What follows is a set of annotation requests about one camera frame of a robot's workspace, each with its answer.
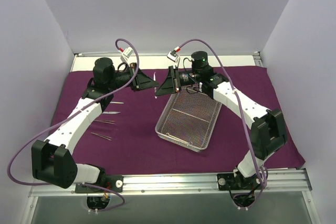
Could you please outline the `silver surgical scissors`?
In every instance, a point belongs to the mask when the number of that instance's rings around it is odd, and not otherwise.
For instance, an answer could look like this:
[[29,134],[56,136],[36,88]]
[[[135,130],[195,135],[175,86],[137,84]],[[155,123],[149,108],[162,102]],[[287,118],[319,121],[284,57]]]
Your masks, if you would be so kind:
[[119,111],[105,111],[102,114],[120,114],[121,112]]

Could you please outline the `metal mesh instrument tray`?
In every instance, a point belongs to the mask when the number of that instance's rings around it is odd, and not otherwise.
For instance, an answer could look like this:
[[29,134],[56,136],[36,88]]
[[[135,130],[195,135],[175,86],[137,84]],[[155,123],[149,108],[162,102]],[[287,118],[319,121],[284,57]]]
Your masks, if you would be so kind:
[[170,96],[156,126],[158,137],[194,152],[207,149],[222,104],[191,87]]

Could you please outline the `silver tweezers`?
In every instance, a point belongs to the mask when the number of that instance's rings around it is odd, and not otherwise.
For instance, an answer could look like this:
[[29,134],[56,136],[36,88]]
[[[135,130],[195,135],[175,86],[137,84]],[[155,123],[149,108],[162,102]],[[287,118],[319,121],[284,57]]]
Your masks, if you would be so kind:
[[100,138],[103,138],[103,139],[106,139],[108,141],[111,141],[112,138],[109,137],[109,136],[106,136],[106,135],[102,135],[102,134],[98,134],[98,133],[94,133],[94,132],[90,132],[90,134],[94,135],[94,136],[97,136],[97,137],[100,137]]
[[112,121],[112,120],[94,120],[94,122],[106,123],[106,124],[115,124],[115,121]]

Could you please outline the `purple cloth wrap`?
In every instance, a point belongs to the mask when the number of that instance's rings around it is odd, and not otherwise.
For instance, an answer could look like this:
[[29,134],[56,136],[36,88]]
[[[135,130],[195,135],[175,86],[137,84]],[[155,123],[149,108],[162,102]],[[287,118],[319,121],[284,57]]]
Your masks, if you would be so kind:
[[[280,109],[267,69],[256,66],[225,67],[234,86],[269,109]],[[64,120],[75,108],[85,91],[91,71],[68,74],[56,108],[52,125]],[[125,88],[114,95],[108,111],[99,119],[113,120],[115,125],[93,122],[82,136],[73,153],[77,164],[103,167],[107,174],[174,174],[232,172],[248,151],[241,119],[222,106],[208,148],[193,152],[158,137],[155,125],[170,95],[154,98],[154,90],[133,92]],[[95,136],[109,136],[106,140]],[[305,159],[297,150],[289,131],[288,142],[265,166],[270,168],[300,168]]]

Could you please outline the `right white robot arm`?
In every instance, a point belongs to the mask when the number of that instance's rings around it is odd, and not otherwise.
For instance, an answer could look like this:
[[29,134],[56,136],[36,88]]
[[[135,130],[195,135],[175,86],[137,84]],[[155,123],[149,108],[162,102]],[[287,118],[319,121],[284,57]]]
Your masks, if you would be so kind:
[[253,176],[260,175],[265,161],[287,142],[282,112],[279,109],[270,110],[253,101],[236,89],[228,76],[216,73],[210,66],[184,71],[170,66],[167,78],[155,95],[175,94],[192,84],[197,84],[202,94],[230,109],[242,119],[243,127],[250,130],[247,134],[249,150],[234,169],[233,175],[235,186],[246,188]]

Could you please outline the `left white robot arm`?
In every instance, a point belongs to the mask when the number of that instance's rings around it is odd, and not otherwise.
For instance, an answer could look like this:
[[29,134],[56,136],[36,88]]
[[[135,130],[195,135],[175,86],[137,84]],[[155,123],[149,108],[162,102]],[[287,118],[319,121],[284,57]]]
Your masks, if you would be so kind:
[[106,185],[104,170],[93,165],[77,164],[72,157],[77,143],[108,107],[115,90],[130,87],[133,91],[140,91],[158,86],[159,83],[139,70],[136,63],[124,71],[115,71],[111,63],[94,67],[93,77],[67,121],[45,140],[33,143],[33,177],[64,189],[72,184],[87,183],[92,191],[102,191]]

